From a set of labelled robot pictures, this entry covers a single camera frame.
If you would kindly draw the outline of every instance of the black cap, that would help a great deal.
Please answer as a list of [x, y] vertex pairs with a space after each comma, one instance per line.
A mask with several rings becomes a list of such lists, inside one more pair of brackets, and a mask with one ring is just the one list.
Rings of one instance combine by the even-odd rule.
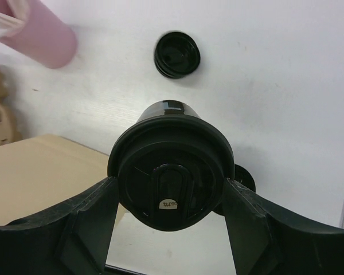
[[182, 78], [200, 64], [200, 52], [195, 41], [185, 33], [171, 32], [161, 37], [154, 51], [158, 71], [168, 78]]

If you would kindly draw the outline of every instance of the small label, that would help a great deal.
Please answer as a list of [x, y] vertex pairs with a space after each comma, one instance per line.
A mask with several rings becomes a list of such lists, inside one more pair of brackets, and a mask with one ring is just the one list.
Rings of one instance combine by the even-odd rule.
[[177, 202], [173, 199], [164, 199], [159, 203], [159, 209], [177, 209]]

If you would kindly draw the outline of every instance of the white background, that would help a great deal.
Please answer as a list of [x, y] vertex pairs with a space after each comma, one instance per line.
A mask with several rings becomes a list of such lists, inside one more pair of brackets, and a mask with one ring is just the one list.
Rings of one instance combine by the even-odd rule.
[[[339, 225], [344, 0], [44, 2], [72, 25], [79, 52], [69, 66], [50, 70], [0, 45], [1, 68], [15, 86], [9, 104], [26, 137], [55, 133], [109, 154], [150, 104], [181, 100], [227, 137], [236, 163], [252, 173], [260, 195]], [[168, 80], [153, 63], [155, 43], [169, 30], [191, 35], [201, 51], [200, 67], [185, 79]], [[191, 231], [156, 238], [127, 216], [125, 225], [134, 231], [116, 229], [116, 262], [144, 262], [140, 271], [151, 275], [211, 274], [211, 268], [228, 274], [233, 264], [226, 256], [224, 220], [213, 215], [197, 225], [198, 245], [188, 243]], [[126, 240], [145, 230], [150, 234], [139, 248], [148, 252], [140, 255]], [[216, 244], [208, 259], [202, 252], [206, 238]], [[178, 252], [178, 260], [168, 250]], [[181, 269], [190, 256], [200, 265]]]

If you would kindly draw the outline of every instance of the pink container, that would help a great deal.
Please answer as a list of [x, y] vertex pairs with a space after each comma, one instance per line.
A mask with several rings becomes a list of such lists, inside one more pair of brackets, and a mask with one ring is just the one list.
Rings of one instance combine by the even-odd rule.
[[[6, 1], [0, 2], [0, 8], [4, 11], [2, 2]], [[1, 37], [0, 42], [48, 68], [65, 66], [76, 53], [75, 33], [40, 0], [28, 0], [28, 3], [30, 12], [27, 22], [15, 33]]]

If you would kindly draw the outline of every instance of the tumbler lid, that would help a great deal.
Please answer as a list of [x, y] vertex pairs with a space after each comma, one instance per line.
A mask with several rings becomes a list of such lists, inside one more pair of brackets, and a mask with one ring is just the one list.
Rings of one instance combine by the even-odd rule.
[[195, 41], [185, 33], [170, 32], [161, 37], [154, 51], [158, 71], [168, 78], [182, 78], [200, 64], [200, 51]]
[[233, 178], [232, 149], [214, 127], [189, 115], [162, 115], [135, 124], [116, 142], [108, 176], [117, 176], [120, 203], [149, 227], [187, 228], [221, 200]]

